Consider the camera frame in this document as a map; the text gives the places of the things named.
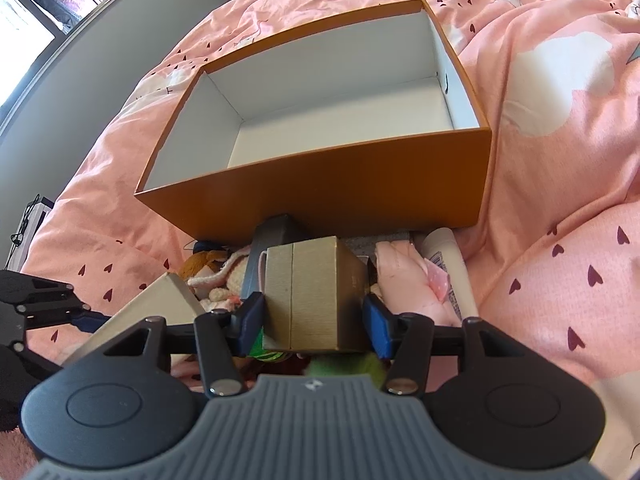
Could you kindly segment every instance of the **gray wall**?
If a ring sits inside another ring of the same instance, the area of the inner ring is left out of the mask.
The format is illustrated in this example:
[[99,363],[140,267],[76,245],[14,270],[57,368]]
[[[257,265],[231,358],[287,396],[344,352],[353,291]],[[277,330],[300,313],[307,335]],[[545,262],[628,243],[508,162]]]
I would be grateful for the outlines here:
[[140,79],[229,0],[109,0],[0,124],[0,260],[27,202],[55,200]]

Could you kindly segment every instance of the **black device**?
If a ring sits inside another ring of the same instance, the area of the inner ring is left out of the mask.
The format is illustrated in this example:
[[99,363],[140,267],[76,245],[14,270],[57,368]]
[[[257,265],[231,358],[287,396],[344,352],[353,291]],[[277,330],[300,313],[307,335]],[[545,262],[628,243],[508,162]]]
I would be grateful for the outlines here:
[[[260,376],[248,391],[232,355],[264,303],[254,292],[180,326],[147,317],[59,368],[24,331],[86,308],[70,285],[0,271],[0,408],[19,410],[42,458],[27,478],[603,479],[588,463],[598,397],[484,320],[436,327],[369,294],[363,323],[394,359],[382,392],[368,376]],[[172,353],[198,355],[204,394],[171,377]],[[437,355],[458,356],[459,374],[425,394]]]

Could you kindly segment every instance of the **bed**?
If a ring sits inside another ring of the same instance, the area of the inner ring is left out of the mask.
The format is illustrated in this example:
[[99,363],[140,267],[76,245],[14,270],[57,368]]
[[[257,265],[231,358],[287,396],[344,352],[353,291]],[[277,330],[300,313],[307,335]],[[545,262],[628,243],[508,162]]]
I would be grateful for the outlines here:
[[[286,28],[392,1],[233,0],[212,12],[105,129],[23,272],[71,282],[114,314],[176,270],[190,237],[133,192],[196,68]],[[480,220],[456,234],[480,314],[599,394],[607,425],[593,463],[629,478],[640,468],[640,0],[427,1],[494,131]],[[29,343],[60,362],[82,340],[58,327]]]

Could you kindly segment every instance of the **orange box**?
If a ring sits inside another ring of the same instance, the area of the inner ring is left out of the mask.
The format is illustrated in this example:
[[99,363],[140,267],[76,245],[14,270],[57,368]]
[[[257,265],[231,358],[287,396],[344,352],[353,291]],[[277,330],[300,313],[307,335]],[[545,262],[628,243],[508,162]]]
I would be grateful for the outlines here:
[[196,239],[289,213],[314,237],[474,224],[492,133],[424,0],[345,12],[202,67],[136,196]]

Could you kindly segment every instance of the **green fuzzy toy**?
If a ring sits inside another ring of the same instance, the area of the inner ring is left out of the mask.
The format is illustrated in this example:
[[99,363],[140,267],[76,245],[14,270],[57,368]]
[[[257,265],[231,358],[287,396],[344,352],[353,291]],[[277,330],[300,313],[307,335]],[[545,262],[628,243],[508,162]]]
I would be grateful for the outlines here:
[[373,353],[325,354],[314,356],[306,367],[305,375],[359,375],[368,374],[377,388],[381,388],[386,376],[386,367]]

